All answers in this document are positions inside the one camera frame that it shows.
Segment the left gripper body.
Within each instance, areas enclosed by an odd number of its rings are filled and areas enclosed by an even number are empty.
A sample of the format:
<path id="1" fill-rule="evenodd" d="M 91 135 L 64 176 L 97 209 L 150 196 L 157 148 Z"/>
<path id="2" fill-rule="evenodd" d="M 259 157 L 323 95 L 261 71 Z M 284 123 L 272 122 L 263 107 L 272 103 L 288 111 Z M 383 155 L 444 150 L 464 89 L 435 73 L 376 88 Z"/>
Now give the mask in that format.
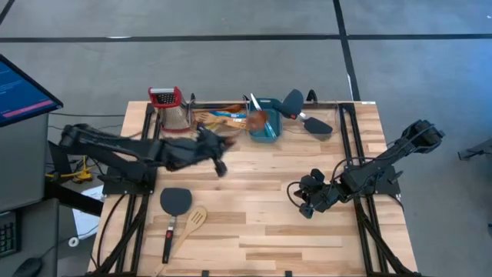
<path id="1" fill-rule="evenodd" d="M 176 172 L 210 159 L 218 177 L 224 177 L 228 169 L 219 150 L 219 145 L 223 144 L 222 137 L 226 136 L 217 135 L 201 126 L 198 128 L 196 139 L 165 139 L 165 168 L 170 172 Z"/>

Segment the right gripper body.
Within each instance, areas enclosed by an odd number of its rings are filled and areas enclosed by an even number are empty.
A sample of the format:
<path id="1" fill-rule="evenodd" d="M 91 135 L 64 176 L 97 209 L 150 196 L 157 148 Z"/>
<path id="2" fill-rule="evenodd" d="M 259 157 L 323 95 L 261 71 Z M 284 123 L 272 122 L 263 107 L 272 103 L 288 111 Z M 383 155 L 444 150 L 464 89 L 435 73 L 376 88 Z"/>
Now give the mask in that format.
<path id="1" fill-rule="evenodd" d="M 339 191 L 332 183 L 324 183 L 324 174 L 318 169 L 312 169 L 309 175 L 312 177 L 312 187 L 310 190 L 302 190 L 311 197 L 311 204 L 304 202 L 300 205 L 299 212 L 307 219 L 311 219 L 314 212 L 325 212 L 332 205 L 339 201 Z"/>

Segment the wooden slotted spatula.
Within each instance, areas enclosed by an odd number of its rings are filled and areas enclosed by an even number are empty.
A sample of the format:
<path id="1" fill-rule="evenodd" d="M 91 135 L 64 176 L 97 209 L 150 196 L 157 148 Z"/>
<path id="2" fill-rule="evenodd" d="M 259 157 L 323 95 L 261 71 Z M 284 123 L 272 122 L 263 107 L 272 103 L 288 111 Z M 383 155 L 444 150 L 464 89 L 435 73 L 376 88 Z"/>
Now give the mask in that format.
<path id="1" fill-rule="evenodd" d="M 195 114 L 195 120 L 204 124 L 218 123 L 232 128 L 246 129 L 246 118 L 232 118 L 228 116 L 217 116 L 210 112 L 200 112 Z"/>

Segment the short dark wooden spoon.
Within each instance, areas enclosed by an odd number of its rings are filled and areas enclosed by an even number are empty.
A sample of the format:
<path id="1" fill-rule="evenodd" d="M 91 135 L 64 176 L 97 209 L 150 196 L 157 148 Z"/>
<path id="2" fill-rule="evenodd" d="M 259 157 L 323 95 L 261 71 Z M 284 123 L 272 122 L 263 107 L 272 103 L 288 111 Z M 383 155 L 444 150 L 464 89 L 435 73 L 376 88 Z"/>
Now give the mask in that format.
<path id="1" fill-rule="evenodd" d="M 260 131 L 265 129 L 268 120 L 266 111 L 250 112 L 246 118 L 246 128 L 250 131 Z"/>

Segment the butter knife patterned blue handle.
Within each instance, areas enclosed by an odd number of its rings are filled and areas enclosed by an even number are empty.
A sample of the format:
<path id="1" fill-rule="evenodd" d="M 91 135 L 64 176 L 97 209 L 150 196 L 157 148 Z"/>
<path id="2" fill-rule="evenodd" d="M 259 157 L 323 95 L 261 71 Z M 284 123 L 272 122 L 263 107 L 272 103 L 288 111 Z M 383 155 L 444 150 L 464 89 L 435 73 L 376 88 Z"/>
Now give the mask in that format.
<path id="1" fill-rule="evenodd" d="M 251 93 L 251 100 L 254 104 L 254 107 L 259 111 L 262 112 L 263 109 L 261 108 L 260 104 L 258 103 L 258 100 L 255 98 L 254 94 Z"/>

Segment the black round-head spatula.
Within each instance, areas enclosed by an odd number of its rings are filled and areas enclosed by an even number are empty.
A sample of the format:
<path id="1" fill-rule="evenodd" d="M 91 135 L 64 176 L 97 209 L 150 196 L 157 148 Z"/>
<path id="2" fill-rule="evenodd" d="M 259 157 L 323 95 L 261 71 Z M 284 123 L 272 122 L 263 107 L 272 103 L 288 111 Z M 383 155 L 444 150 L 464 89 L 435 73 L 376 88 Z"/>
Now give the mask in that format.
<path id="1" fill-rule="evenodd" d="M 300 91 L 293 89 L 282 102 L 283 115 L 286 118 L 296 119 L 301 113 L 304 105 L 304 98 Z"/>
<path id="2" fill-rule="evenodd" d="M 168 264 L 171 254 L 174 229 L 179 215 L 185 214 L 191 207 L 191 191 L 182 188 L 165 188 L 161 192 L 160 204 L 162 209 L 171 216 L 165 233 L 162 263 Z"/>

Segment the black rectangular-head spatula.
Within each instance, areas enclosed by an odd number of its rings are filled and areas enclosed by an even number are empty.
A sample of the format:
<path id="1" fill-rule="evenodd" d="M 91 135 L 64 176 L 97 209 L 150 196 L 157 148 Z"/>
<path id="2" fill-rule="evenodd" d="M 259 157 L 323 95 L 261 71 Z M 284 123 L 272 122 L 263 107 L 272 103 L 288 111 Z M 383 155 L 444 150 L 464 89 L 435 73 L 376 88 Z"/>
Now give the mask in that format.
<path id="1" fill-rule="evenodd" d="M 295 110 L 290 108 L 277 107 L 276 110 L 280 112 L 285 118 L 300 121 L 304 126 L 304 129 L 314 135 L 330 135 L 333 132 L 331 126 L 321 120 L 308 117 L 301 110 Z"/>

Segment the wooden slotted spoon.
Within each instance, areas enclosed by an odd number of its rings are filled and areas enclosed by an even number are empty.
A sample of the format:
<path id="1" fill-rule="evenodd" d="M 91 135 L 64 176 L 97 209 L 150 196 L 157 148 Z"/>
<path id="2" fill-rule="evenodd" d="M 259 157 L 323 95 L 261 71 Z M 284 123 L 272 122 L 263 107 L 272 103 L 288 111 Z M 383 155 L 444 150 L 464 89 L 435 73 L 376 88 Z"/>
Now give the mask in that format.
<path id="1" fill-rule="evenodd" d="M 180 249 L 186 238 L 192 232 L 196 231 L 204 224 L 206 218 L 207 218 L 207 210 L 203 206 L 198 206 L 190 213 L 183 232 L 180 234 L 178 240 L 174 243 L 174 245 L 171 248 L 169 261 Z"/>

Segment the teal plastic bin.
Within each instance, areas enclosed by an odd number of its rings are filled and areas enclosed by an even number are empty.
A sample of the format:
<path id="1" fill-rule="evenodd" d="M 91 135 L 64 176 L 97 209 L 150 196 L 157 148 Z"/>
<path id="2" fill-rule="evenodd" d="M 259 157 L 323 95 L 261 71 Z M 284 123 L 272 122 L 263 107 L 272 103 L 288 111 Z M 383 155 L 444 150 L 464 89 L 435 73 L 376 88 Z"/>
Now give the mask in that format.
<path id="1" fill-rule="evenodd" d="M 262 110 L 266 112 L 268 123 L 273 128 L 276 137 L 273 138 L 268 134 L 265 127 L 259 130 L 250 130 L 249 135 L 251 139 L 259 143 L 275 143 L 282 134 L 283 123 L 281 114 L 273 108 L 274 104 L 280 105 L 281 102 L 276 98 L 257 98 L 258 104 Z"/>

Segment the clear plastic bin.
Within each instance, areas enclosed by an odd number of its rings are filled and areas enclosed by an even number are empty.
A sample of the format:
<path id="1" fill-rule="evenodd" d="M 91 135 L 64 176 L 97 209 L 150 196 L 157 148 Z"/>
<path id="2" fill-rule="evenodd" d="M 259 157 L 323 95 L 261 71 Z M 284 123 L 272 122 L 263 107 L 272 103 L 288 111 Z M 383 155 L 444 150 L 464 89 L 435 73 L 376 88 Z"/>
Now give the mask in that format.
<path id="1" fill-rule="evenodd" d="M 330 134 L 313 134 L 305 128 L 305 122 L 315 118 L 332 127 Z M 343 147 L 341 137 L 339 107 L 328 109 L 304 109 L 297 119 L 285 119 L 282 136 L 282 148 L 290 152 L 329 152 Z"/>
<path id="2" fill-rule="evenodd" d="M 247 113 L 248 113 L 246 111 L 247 103 L 248 102 L 245 100 L 218 100 L 218 101 L 199 100 L 195 97 L 194 94 L 192 94 L 190 97 L 190 100 L 188 101 L 188 117 L 189 117 L 190 125 L 193 129 L 196 129 L 199 125 L 203 125 L 206 129 L 208 129 L 207 124 L 197 122 L 195 120 L 194 116 L 196 113 L 211 112 L 211 111 L 197 111 L 196 108 L 198 108 L 200 106 L 203 106 L 203 105 L 236 105 L 236 104 L 238 104 L 238 105 L 241 105 L 243 109 L 237 113 L 244 113 L 247 115 Z M 229 127 L 227 125 L 222 125 L 222 124 L 216 123 L 215 129 L 212 129 L 211 131 L 213 131 L 214 133 L 216 133 L 218 135 L 229 136 L 229 135 L 240 135 L 242 133 L 245 133 L 247 131 L 247 129 L 232 128 L 232 127 Z"/>

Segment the white paper sheet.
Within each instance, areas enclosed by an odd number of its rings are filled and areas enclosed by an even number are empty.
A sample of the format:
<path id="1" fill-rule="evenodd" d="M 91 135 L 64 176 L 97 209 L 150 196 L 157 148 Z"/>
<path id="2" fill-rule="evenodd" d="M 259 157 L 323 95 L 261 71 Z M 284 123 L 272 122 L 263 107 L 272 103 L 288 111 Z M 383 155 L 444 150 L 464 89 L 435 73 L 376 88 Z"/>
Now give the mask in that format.
<path id="1" fill-rule="evenodd" d="M 103 202 L 105 200 L 105 197 L 103 196 L 102 191 L 103 186 L 100 185 L 98 187 L 87 189 L 83 191 L 82 194 L 92 199 Z M 87 237 L 94 235 L 97 232 L 97 227 L 100 219 L 99 215 L 90 215 L 77 209 L 72 209 L 72 213 L 74 216 L 75 228 L 79 240 L 86 239 Z"/>

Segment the black floor stand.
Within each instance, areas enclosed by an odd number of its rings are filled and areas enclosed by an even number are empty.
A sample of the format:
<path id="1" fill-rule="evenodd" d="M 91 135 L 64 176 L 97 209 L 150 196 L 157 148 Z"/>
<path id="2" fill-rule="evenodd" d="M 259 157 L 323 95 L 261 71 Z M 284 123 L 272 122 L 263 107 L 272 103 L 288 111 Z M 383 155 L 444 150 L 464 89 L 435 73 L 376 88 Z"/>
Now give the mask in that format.
<path id="1" fill-rule="evenodd" d="M 492 138 L 479 143 L 471 148 L 459 151 L 458 158 L 461 161 L 468 161 L 478 155 L 492 155 Z"/>

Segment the grey cabinet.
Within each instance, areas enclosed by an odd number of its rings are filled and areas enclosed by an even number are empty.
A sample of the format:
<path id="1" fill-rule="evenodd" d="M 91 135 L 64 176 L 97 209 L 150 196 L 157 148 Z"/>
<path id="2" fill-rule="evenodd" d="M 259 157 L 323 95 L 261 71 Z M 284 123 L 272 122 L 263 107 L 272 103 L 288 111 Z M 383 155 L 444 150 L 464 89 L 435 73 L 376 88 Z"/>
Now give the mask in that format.
<path id="1" fill-rule="evenodd" d="M 47 136 L 47 115 L 0 128 L 0 212 L 44 197 Z"/>

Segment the grey desk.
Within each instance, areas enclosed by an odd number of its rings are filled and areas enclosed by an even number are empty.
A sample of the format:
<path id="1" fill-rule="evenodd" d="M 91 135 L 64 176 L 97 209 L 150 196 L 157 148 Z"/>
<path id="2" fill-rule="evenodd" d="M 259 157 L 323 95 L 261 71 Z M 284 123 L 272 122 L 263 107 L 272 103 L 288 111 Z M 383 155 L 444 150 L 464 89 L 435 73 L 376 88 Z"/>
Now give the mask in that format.
<path id="1" fill-rule="evenodd" d="M 20 251 L 0 258 L 0 277 L 12 277 L 27 259 L 42 257 L 36 277 L 56 277 L 58 262 L 58 200 L 49 199 L 16 210 L 20 223 Z"/>

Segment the computer monitor blue screen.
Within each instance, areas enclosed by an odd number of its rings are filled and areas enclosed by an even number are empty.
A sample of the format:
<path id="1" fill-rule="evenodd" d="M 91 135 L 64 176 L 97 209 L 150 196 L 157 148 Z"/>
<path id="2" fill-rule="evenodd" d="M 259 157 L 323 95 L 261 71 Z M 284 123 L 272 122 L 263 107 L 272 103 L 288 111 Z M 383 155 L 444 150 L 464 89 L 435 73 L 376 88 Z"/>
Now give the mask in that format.
<path id="1" fill-rule="evenodd" d="M 0 127 L 64 106 L 46 88 L 0 54 Z"/>

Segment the black computer mouse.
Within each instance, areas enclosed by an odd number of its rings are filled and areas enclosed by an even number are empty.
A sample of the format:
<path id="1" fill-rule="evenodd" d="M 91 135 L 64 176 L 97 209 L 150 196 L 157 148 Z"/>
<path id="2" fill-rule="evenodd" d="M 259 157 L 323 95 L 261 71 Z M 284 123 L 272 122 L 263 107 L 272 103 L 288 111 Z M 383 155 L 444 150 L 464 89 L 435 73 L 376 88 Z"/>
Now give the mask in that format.
<path id="1" fill-rule="evenodd" d="M 41 258 L 26 259 L 12 274 L 12 277 L 37 277 L 43 266 Z"/>

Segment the computer keyboard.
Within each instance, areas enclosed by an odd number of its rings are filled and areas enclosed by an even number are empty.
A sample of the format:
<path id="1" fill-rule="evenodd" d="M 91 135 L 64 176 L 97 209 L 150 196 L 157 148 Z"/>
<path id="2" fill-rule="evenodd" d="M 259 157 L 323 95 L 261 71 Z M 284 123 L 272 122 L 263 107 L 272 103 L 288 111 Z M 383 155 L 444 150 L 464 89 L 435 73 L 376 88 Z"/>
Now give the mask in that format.
<path id="1" fill-rule="evenodd" d="M 0 213 L 0 259 L 20 251 L 20 226 L 16 212 Z"/>

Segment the black aluminium table frame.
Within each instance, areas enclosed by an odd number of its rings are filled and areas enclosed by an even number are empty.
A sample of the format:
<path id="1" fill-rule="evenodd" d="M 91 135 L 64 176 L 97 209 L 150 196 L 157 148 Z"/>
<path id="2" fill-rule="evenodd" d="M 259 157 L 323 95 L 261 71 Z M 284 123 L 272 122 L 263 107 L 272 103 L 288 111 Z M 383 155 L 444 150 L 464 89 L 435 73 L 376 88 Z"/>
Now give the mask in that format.
<path id="1" fill-rule="evenodd" d="M 306 219 L 298 199 L 288 197 L 295 182 L 312 169 L 326 176 L 342 170 L 349 156 L 376 156 L 387 147 L 377 106 L 372 102 L 313 103 L 308 109 L 339 107 L 343 147 L 329 152 L 290 152 L 282 136 L 273 144 L 247 134 L 224 156 L 227 175 L 218 177 L 212 162 L 178 172 L 160 169 L 155 189 L 189 189 L 193 206 L 208 216 L 190 234 L 168 265 L 161 262 L 169 216 L 158 195 L 149 199 L 139 252 L 138 274 L 156 270 L 169 276 L 256 275 L 363 276 L 361 237 L 354 204 L 338 203 Z"/>

